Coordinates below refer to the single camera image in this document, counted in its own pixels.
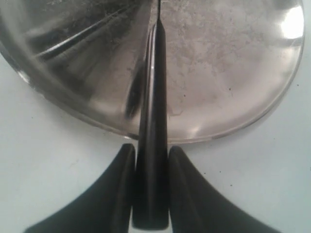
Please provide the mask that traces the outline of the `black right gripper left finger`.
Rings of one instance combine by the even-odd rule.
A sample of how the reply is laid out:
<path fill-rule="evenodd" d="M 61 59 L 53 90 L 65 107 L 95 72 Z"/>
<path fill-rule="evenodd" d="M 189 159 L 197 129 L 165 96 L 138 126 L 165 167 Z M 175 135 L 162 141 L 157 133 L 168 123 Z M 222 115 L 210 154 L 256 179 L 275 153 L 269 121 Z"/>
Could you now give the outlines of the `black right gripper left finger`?
<path fill-rule="evenodd" d="M 73 202 L 28 233 L 126 233 L 133 199 L 135 147 L 123 144 L 106 171 Z"/>

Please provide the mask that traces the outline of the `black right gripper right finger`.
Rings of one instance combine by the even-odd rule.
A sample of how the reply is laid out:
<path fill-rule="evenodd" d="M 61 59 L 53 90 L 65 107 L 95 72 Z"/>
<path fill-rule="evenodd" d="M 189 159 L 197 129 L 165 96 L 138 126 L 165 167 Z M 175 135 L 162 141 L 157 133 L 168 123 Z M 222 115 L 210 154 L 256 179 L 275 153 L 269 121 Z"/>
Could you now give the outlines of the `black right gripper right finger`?
<path fill-rule="evenodd" d="M 169 152 L 170 215 L 175 233 L 275 233 L 222 196 L 185 152 Z"/>

